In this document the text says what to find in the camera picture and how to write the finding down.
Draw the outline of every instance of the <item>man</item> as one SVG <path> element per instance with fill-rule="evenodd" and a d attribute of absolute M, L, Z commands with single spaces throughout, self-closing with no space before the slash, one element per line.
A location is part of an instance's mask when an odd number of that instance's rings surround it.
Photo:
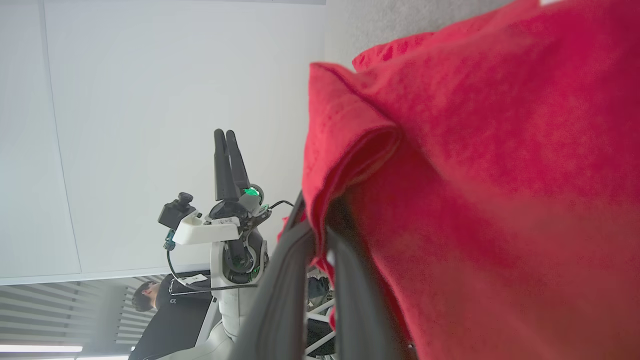
<path fill-rule="evenodd" d="M 193 275 L 203 274 L 203 272 L 195 272 Z M 212 296 L 211 292 L 205 293 L 196 293 L 189 295 L 176 295 L 173 296 L 169 292 L 169 286 L 171 285 L 171 280 L 173 279 L 173 275 L 167 275 L 162 282 L 159 284 L 153 281 L 147 281 L 144 284 L 140 285 L 140 287 L 133 293 L 133 299 L 131 299 L 131 304 L 136 311 L 149 311 L 153 308 L 160 309 L 160 307 L 166 306 L 168 304 L 178 304 L 178 302 L 189 302 L 195 300 L 199 301 L 211 301 Z M 195 286 L 200 287 L 208 287 L 209 281 L 202 281 L 194 283 Z"/>

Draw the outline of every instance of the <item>red cloth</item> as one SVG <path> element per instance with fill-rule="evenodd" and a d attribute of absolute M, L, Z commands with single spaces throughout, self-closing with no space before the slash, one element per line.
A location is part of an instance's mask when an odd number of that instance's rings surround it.
<path fill-rule="evenodd" d="M 354 66 L 311 66 L 303 194 L 316 231 L 345 194 L 420 358 L 640 359 L 637 0 L 517 0 Z"/>

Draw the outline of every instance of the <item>light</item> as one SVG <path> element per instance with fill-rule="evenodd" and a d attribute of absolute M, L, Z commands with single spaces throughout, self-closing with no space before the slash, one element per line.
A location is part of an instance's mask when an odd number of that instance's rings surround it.
<path fill-rule="evenodd" d="M 127 360 L 128 355 L 122 356 L 91 356 L 91 357 L 78 357 L 78 360 Z"/>
<path fill-rule="evenodd" d="M 82 347 L 49 345 L 0 345 L 0 352 L 80 352 Z"/>
<path fill-rule="evenodd" d="M 244 193 L 247 193 L 251 196 L 260 196 L 260 192 L 258 191 L 258 189 L 254 187 L 250 187 L 249 189 L 244 189 Z"/>

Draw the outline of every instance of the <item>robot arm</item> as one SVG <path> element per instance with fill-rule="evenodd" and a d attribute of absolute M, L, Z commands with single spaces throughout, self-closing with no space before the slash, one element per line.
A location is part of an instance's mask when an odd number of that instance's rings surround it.
<path fill-rule="evenodd" d="M 158 222 L 169 228 L 164 247 L 174 276 L 170 251 L 175 244 L 211 243 L 211 287 L 193 286 L 177 276 L 176 280 L 193 291 L 211 291 L 218 299 L 222 321 L 203 346 L 174 353 L 167 359 L 194 359 L 204 353 L 210 358 L 226 359 L 253 306 L 257 284 L 269 261 L 267 242 L 257 230 L 271 216 L 271 209 L 262 205 L 264 192 L 249 182 L 233 131 L 227 131 L 225 138 L 218 129 L 214 139 L 219 202 L 203 215 L 191 206 L 190 194 L 180 193 L 178 199 L 164 205 Z"/>

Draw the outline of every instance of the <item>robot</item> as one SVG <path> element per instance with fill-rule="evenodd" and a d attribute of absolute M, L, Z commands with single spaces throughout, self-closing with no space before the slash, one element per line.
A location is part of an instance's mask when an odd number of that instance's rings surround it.
<path fill-rule="evenodd" d="M 267 241 L 257 226 L 271 216 L 271 209 L 262 205 L 264 192 L 249 182 L 236 135 L 222 130 L 214 133 L 216 150 L 216 201 L 208 214 L 191 206 L 193 197 L 179 193 L 173 202 L 165 204 L 158 222 L 169 228 L 164 248 L 175 281 L 193 292 L 211 291 L 218 301 L 222 321 L 214 327 L 207 342 L 214 349 L 211 359 L 227 359 L 236 340 L 241 322 L 252 307 L 257 284 L 269 263 Z M 178 245 L 211 243 L 211 287 L 193 286 L 180 279 L 171 264 L 170 252 Z M 198 354 L 206 349 L 199 349 Z M 188 350 L 167 356 L 173 359 L 189 357 Z"/>
<path fill-rule="evenodd" d="M 203 215 L 190 205 L 191 195 L 180 193 L 178 199 L 164 205 L 158 222 L 169 228 L 164 248 L 175 280 L 193 292 L 211 291 L 218 299 L 222 321 L 204 344 L 162 360 L 312 359 L 304 355 L 303 329 L 306 270 L 317 249 L 314 231 L 305 220 L 302 193 L 295 205 L 290 203 L 292 213 L 270 262 L 267 242 L 257 227 L 271 216 L 273 206 L 263 205 L 264 192 L 249 182 L 234 132 L 227 131 L 225 136 L 217 129 L 214 140 L 219 203 Z M 337 280 L 335 307 L 340 313 L 336 358 L 415 359 L 380 294 L 377 269 L 340 199 L 331 205 L 326 223 L 327 251 L 332 253 Z M 211 243 L 210 288 L 188 284 L 171 264 L 170 252 L 176 244 L 197 243 Z"/>

